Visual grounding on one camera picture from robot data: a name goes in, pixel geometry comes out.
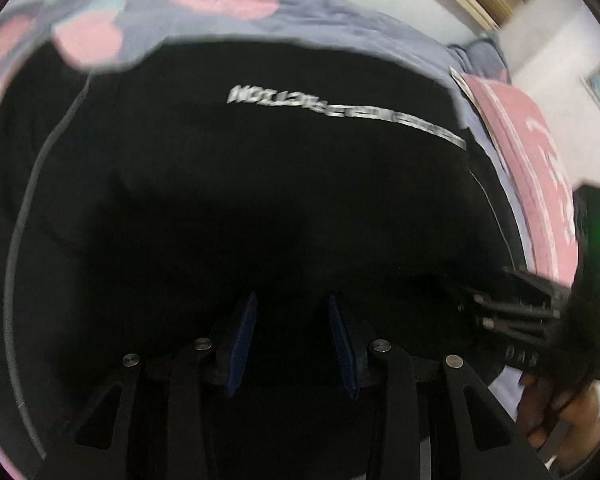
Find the person's right hand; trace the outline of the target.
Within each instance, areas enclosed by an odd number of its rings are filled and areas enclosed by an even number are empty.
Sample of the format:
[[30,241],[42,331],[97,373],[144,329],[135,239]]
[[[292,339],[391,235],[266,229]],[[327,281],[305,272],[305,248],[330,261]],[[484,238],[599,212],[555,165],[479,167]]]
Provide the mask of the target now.
[[578,393],[554,393],[548,380],[523,374],[524,388],[517,406],[516,424],[532,448],[538,450],[554,430],[553,416],[568,429],[554,452],[554,463],[562,471],[580,466],[600,447],[600,395],[595,384]]

